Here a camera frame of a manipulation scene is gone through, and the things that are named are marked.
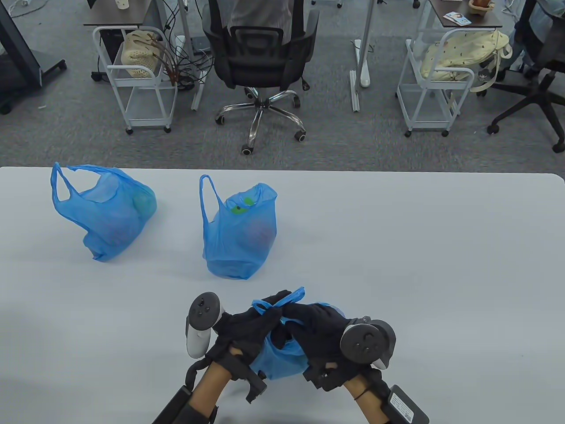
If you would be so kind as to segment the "person's left hand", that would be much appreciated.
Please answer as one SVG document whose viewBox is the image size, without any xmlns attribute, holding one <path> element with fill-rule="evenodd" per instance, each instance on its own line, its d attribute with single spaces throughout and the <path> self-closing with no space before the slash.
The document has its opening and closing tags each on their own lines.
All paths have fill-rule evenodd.
<svg viewBox="0 0 565 424">
<path fill-rule="evenodd" d="M 256 400 L 267 387 L 264 380 L 271 373 L 271 360 L 263 357 L 271 351 L 284 351 L 290 343 L 290 334 L 281 322 L 282 309 L 274 306 L 290 294 L 290 291 L 279 291 L 262 299 L 258 310 L 251 307 L 239 314 L 223 312 L 213 326 L 217 338 L 204 356 L 210 362 L 207 372 L 222 371 L 227 380 L 246 380 L 248 403 Z"/>
</svg>

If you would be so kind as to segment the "person's right hand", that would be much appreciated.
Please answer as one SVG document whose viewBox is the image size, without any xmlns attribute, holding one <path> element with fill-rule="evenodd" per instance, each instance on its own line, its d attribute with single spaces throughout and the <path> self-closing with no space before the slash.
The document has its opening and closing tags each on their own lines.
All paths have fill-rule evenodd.
<svg viewBox="0 0 565 424">
<path fill-rule="evenodd" d="M 317 389 L 328 392 L 361 376 L 369 376 L 370 380 L 381 378 L 379 370 L 353 362 L 341 351 L 340 342 L 349 319 L 336 309 L 321 303 L 287 303 L 282 315 L 288 319 L 285 328 L 308 358 L 309 367 L 303 375 Z"/>
</svg>

